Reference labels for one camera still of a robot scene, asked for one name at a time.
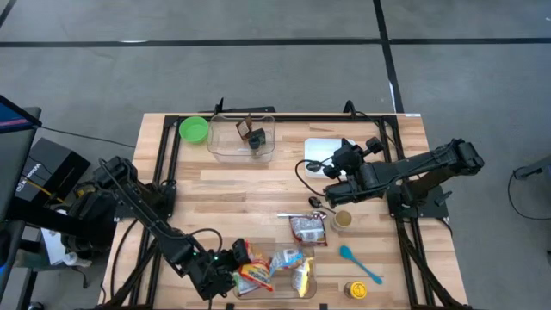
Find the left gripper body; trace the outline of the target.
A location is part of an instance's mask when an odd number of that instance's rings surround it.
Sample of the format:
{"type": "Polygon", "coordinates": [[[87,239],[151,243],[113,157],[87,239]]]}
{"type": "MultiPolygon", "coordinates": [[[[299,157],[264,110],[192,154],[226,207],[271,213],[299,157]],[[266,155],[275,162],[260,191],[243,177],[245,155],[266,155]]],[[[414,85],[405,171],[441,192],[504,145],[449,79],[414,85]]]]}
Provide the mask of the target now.
{"type": "Polygon", "coordinates": [[[226,298],[236,286],[233,273],[250,261],[246,242],[237,239],[231,250],[195,252],[184,266],[198,295],[206,301],[217,295],[226,298]]]}

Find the white plastic tray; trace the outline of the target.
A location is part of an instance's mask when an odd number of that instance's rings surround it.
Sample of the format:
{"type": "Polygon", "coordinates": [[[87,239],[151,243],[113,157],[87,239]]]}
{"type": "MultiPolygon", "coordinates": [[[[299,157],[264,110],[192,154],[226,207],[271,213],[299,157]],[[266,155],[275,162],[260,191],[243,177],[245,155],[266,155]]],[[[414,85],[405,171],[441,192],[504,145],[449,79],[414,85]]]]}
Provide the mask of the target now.
{"type": "MultiPolygon", "coordinates": [[[[327,159],[323,164],[332,165],[332,159],[330,159],[330,157],[332,157],[333,153],[341,146],[341,139],[309,138],[304,143],[304,159],[319,162],[327,159]]],[[[323,172],[323,167],[317,171],[312,171],[305,167],[305,173],[306,176],[310,178],[328,178],[323,172]]]]}

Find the black case with white lettering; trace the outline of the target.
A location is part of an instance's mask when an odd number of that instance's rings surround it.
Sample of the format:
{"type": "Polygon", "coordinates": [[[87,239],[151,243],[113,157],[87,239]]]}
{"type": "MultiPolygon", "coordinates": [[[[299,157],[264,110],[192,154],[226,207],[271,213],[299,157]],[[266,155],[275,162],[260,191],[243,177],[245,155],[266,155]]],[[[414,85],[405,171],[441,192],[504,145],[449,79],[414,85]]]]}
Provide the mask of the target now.
{"type": "Polygon", "coordinates": [[[89,167],[73,150],[40,138],[28,154],[15,196],[41,206],[62,203],[89,167]]]}

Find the green plastic bowl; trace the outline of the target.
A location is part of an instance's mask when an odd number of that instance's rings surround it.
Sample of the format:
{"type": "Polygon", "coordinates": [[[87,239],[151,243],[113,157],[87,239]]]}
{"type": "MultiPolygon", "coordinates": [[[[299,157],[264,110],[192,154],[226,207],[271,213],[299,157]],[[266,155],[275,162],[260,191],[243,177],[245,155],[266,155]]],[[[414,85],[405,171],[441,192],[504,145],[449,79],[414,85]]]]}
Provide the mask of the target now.
{"type": "Polygon", "coordinates": [[[192,144],[199,144],[208,137],[209,123],[200,116],[190,116],[182,121],[178,132],[183,140],[192,144]]]}

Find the yellow-lidded jar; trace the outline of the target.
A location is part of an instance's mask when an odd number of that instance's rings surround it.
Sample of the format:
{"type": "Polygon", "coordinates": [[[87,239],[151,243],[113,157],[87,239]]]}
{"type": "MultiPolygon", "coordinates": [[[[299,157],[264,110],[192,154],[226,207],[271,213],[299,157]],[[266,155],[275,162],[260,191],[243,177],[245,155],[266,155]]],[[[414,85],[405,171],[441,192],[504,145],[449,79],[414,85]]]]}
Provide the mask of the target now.
{"type": "Polygon", "coordinates": [[[354,281],[347,282],[344,285],[344,294],[347,298],[352,300],[363,300],[368,293],[367,286],[364,282],[354,281]]]}

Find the small cup of brown liquid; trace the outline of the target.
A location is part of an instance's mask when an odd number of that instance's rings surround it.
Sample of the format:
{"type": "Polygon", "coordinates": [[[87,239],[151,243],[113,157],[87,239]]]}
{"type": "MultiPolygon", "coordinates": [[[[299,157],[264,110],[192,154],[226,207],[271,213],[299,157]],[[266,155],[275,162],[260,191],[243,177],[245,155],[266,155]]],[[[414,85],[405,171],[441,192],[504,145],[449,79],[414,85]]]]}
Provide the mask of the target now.
{"type": "Polygon", "coordinates": [[[352,224],[352,214],[341,210],[336,212],[331,219],[331,229],[335,232],[346,232],[350,230],[352,224]]]}

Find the teal plastic spoon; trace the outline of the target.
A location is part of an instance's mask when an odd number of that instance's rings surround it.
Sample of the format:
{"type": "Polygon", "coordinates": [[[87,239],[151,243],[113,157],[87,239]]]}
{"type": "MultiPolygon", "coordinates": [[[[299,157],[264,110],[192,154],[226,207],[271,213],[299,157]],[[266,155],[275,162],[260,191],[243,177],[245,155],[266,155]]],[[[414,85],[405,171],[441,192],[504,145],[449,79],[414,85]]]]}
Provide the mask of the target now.
{"type": "Polygon", "coordinates": [[[353,254],[352,250],[347,245],[341,245],[339,247],[339,255],[347,260],[350,260],[352,263],[356,264],[361,268],[371,279],[376,283],[381,285],[383,283],[382,279],[377,276],[374,272],[369,270],[363,263],[361,263],[353,254]]]}

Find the yellow ramen packet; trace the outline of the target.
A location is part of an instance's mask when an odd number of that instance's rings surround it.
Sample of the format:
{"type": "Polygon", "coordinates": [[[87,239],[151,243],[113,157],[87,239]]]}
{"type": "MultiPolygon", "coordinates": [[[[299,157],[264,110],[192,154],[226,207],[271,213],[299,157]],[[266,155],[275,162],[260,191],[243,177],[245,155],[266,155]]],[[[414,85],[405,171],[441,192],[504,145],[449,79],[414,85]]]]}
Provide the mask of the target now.
{"type": "Polygon", "coordinates": [[[305,258],[301,265],[294,269],[291,285],[297,291],[300,298],[304,298],[309,290],[311,272],[314,265],[314,258],[305,258]]]}

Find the clear plastic bin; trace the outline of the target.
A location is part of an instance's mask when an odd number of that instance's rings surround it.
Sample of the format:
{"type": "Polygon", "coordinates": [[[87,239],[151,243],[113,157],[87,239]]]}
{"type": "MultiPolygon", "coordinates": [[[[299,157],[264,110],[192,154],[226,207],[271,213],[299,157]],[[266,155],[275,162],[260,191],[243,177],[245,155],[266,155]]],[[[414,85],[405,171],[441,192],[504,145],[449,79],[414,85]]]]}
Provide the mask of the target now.
{"type": "Polygon", "coordinates": [[[233,294],[240,300],[262,300],[262,299],[311,299],[318,290],[315,269],[315,250],[312,246],[302,246],[297,244],[285,243],[256,243],[256,246],[270,254],[272,257],[284,250],[302,250],[305,258],[309,259],[308,266],[310,270],[307,275],[306,292],[300,296],[298,289],[293,285],[294,272],[292,270],[277,271],[271,280],[273,290],[266,288],[255,288],[247,293],[241,293],[238,284],[233,288],[233,294]]]}
{"type": "Polygon", "coordinates": [[[264,163],[272,159],[276,148],[276,120],[273,116],[251,116],[252,132],[263,128],[266,141],[253,157],[248,140],[241,140],[236,124],[246,116],[215,115],[209,122],[207,149],[221,163],[264,163]]]}

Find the blue beef ramen packet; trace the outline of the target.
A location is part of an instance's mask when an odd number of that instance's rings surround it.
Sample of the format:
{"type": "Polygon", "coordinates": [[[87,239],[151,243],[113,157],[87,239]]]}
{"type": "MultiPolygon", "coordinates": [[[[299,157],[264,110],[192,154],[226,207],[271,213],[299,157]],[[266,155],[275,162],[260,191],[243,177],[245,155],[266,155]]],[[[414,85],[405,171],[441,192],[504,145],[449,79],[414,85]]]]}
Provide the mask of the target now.
{"type": "Polygon", "coordinates": [[[303,262],[304,255],[300,249],[286,249],[278,251],[272,257],[269,273],[273,276],[277,271],[295,269],[303,262]]]}

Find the red ramen packet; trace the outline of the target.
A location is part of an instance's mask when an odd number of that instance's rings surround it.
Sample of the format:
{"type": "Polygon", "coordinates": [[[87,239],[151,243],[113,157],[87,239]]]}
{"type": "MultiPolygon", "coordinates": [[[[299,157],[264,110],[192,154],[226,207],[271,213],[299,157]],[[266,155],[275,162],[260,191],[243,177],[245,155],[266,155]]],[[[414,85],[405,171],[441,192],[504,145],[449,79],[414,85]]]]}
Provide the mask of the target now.
{"type": "Polygon", "coordinates": [[[300,244],[327,246],[325,224],[320,216],[292,216],[289,224],[294,238],[300,244]]]}
{"type": "Polygon", "coordinates": [[[269,270],[270,256],[261,247],[249,241],[245,241],[245,249],[250,262],[241,265],[238,273],[244,279],[272,292],[273,286],[269,270]]]}

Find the monitor with blue screen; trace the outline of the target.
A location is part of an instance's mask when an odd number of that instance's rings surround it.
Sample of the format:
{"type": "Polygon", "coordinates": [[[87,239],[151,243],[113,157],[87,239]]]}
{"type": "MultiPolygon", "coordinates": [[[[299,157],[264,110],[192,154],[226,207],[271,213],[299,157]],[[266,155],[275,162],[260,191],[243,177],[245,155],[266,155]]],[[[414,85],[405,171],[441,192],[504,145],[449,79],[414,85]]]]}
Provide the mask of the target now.
{"type": "Polygon", "coordinates": [[[41,108],[21,108],[0,95],[0,222],[9,213],[36,130],[41,108]]]}

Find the white paper sheet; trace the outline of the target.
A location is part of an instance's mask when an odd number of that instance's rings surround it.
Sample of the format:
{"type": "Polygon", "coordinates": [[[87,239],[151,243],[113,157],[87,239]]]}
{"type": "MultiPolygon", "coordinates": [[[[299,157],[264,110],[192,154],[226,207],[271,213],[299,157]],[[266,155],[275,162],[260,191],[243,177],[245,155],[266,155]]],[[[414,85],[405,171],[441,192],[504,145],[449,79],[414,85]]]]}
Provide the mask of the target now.
{"type": "Polygon", "coordinates": [[[78,256],[75,252],[68,252],[61,242],[61,234],[46,228],[41,228],[42,238],[44,239],[46,252],[51,265],[67,264],[75,265],[78,256]]]}

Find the small brown labelled packet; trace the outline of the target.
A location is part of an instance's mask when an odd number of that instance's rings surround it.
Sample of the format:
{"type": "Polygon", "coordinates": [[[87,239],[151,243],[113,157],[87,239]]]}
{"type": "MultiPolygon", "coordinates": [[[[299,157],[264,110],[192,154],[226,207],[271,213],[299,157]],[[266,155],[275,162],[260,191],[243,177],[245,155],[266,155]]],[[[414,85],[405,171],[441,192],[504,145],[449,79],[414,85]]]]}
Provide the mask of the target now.
{"type": "Polygon", "coordinates": [[[252,122],[253,120],[251,115],[247,115],[243,120],[236,124],[241,140],[248,140],[250,138],[252,133],[252,122]]]}

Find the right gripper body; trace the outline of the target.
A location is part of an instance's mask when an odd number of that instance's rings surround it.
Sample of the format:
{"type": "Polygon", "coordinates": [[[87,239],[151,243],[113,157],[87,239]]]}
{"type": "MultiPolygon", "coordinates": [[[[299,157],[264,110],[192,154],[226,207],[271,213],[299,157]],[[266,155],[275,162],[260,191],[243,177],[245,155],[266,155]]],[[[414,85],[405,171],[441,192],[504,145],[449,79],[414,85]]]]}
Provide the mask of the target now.
{"type": "Polygon", "coordinates": [[[383,150],[383,144],[372,137],[366,141],[366,150],[352,145],[347,139],[341,139],[341,147],[331,157],[331,165],[324,168],[324,174],[330,179],[338,178],[345,172],[346,180],[328,185],[323,189],[325,199],[331,208],[347,203],[363,202],[372,198],[382,198],[386,186],[380,183],[371,164],[364,158],[383,150]]]}

